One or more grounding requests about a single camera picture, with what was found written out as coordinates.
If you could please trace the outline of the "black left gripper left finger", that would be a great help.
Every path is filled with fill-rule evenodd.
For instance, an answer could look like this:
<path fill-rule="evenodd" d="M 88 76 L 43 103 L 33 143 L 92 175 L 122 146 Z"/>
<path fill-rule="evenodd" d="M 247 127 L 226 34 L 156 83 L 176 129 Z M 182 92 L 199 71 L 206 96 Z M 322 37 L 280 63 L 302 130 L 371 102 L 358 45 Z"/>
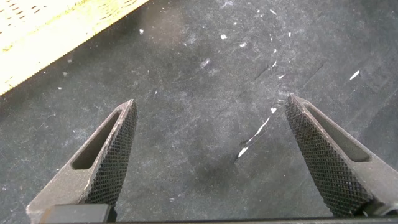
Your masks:
<path fill-rule="evenodd" d="M 126 178 L 137 122 L 133 99 L 116 107 L 26 207 L 38 223 L 52 205 L 116 205 Z"/>

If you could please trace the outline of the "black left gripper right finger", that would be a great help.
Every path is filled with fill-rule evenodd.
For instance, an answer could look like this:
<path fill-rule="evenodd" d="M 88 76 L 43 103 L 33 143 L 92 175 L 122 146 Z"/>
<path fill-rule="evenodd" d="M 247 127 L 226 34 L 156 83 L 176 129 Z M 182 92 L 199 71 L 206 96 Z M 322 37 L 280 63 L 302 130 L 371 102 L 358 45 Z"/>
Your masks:
<path fill-rule="evenodd" d="M 285 116 L 325 205 L 336 217 L 397 214 L 397 171 L 309 101 L 290 95 Z"/>

